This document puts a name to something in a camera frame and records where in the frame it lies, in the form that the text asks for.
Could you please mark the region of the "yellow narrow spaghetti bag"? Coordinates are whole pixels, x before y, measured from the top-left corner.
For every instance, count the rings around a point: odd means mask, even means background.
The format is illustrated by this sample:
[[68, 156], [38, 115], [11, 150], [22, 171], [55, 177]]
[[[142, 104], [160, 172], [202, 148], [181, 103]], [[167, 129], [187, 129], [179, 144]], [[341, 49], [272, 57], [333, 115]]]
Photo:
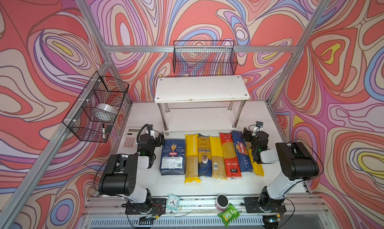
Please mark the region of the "yellow narrow spaghetti bag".
[[253, 172], [257, 175], [257, 176], [261, 176], [261, 177], [264, 177], [265, 174], [264, 174], [264, 169], [262, 167], [261, 164], [258, 164], [254, 161], [254, 158], [253, 158], [253, 155], [252, 155], [252, 148], [251, 148], [251, 143], [250, 142], [246, 142], [246, 147], [247, 147], [247, 150], [248, 150], [248, 154], [249, 154], [249, 157], [250, 157], [250, 160], [251, 160], [251, 164], [253, 166]]

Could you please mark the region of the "blue Barilla spaghetti box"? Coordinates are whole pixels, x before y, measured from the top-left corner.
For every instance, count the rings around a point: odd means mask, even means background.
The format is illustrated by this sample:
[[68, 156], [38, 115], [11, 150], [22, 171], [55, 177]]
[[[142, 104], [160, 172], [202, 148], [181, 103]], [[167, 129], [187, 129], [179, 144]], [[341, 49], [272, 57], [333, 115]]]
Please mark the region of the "blue Barilla spaghetti box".
[[232, 139], [234, 142], [234, 147], [241, 172], [252, 172], [253, 166], [248, 153], [248, 149], [246, 147], [246, 142], [243, 139], [242, 132], [232, 131]]

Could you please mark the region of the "red spaghetti bag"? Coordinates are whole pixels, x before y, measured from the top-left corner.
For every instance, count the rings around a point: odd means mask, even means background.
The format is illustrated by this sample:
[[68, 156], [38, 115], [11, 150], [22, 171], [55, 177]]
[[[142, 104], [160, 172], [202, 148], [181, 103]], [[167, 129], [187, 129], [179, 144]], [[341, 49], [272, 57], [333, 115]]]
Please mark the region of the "red spaghetti bag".
[[227, 178], [242, 176], [232, 134], [220, 133]]

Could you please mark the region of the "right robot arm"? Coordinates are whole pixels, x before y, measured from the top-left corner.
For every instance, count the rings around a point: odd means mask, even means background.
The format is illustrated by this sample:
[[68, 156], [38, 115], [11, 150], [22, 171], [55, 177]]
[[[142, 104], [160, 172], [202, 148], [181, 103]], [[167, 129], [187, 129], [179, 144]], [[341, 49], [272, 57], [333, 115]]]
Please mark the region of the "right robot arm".
[[279, 163], [281, 172], [274, 181], [260, 193], [258, 204], [264, 211], [281, 205], [296, 184], [309, 181], [320, 175], [320, 166], [301, 142], [276, 143], [268, 147], [269, 134], [264, 131], [243, 130], [243, 138], [250, 145], [253, 162], [256, 165]]

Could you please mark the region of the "blue Barilla pasta box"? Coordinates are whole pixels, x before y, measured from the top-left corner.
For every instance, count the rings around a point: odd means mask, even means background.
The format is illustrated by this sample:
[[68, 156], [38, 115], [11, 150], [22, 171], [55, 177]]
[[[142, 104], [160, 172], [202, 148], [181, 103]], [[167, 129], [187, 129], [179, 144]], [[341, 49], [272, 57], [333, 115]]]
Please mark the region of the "blue Barilla pasta box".
[[162, 176], [184, 175], [186, 171], [186, 142], [168, 139], [162, 147], [160, 173]]

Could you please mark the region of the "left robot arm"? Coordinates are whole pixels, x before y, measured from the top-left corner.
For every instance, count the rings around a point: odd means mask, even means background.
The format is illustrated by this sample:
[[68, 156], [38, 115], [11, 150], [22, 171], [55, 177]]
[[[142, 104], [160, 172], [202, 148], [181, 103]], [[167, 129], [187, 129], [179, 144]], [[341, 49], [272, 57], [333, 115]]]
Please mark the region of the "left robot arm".
[[137, 185], [138, 171], [150, 169], [156, 159], [155, 149], [164, 144], [164, 134], [139, 136], [138, 152], [110, 156], [101, 176], [98, 191], [102, 195], [119, 196], [133, 204], [152, 205], [150, 190]]

